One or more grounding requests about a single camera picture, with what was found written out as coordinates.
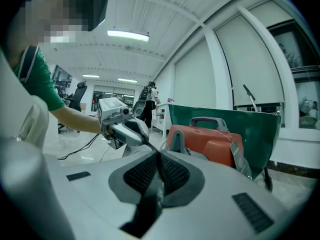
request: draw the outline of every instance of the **white sleeve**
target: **white sleeve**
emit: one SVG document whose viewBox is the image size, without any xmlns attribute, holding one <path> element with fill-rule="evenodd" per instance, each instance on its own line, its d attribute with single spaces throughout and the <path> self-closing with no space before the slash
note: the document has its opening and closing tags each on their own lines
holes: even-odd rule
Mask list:
<svg viewBox="0 0 320 240">
<path fill-rule="evenodd" d="M 152 92 L 153 92 L 153 97 L 158 98 L 158 91 L 156 89 L 152 88 Z"/>
</svg>

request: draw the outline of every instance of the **suitcase handle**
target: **suitcase handle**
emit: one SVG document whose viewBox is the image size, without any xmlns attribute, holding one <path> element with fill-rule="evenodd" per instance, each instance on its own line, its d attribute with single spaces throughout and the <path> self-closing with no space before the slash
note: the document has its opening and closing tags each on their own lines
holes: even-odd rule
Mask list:
<svg viewBox="0 0 320 240">
<path fill-rule="evenodd" d="M 217 117 L 194 117 L 191 119 L 189 126 L 196 127 L 198 122 L 215 122 L 218 125 L 219 132 L 228 132 L 227 124 L 222 118 Z"/>
</svg>

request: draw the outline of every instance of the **black strap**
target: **black strap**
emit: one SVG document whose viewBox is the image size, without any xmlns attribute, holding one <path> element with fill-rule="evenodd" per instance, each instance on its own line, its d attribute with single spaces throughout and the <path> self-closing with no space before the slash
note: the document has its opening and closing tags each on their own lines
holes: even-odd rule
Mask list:
<svg viewBox="0 0 320 240">
<path fill-rule="evenodd" d="M 30 76 L 31 70 L 34 66 L 36 56 L 38 54 L 39 46 L 29 46 L 24 50 L 20 62 L 18 78 L 22 84 L 25 84 Z"/>
</svg>

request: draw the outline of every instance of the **red suitcase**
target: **red suitcase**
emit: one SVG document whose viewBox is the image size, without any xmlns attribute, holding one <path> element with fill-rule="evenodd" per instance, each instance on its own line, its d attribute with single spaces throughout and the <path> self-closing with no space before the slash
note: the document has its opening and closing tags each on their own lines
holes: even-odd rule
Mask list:
<svg viewBox="0 0 320 240">
<path fill-rule="evenodd" d="M 197 127 L 200 121 L 216 122 L 218 128 L 214 130 Z M 169 148 L 176 130 L 183 132 L 185 148 L 204 154 L 209 161 L 235 167 L 235 159 L 230 149 L 234 141 L 239 146 L 242 156 L 244 155 L 241 135 L 229 132 L 226 122 L 221 118 L 195 117 L 189 126 L 172 125 L 167 139 Z"/>
</svg>

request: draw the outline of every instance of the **green panel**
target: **green panel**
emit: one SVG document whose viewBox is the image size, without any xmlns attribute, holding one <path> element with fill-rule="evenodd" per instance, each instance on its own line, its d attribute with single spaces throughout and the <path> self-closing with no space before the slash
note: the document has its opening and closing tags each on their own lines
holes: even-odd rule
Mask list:
<svg viewBox="0 0 320 240">
<path fill-rule="evenodd" d="M 256 178 L 266 167 L 276 145 L 281 117 L 277 114 L 189 107 L 169 104 L 173 125 L 188 126 L 196 117 L 222 118 L 231 133 L 242 137 L 244 157 Z M 216 129 L 210 122 L 199 122 L 199 127 Z"/>
</svg>

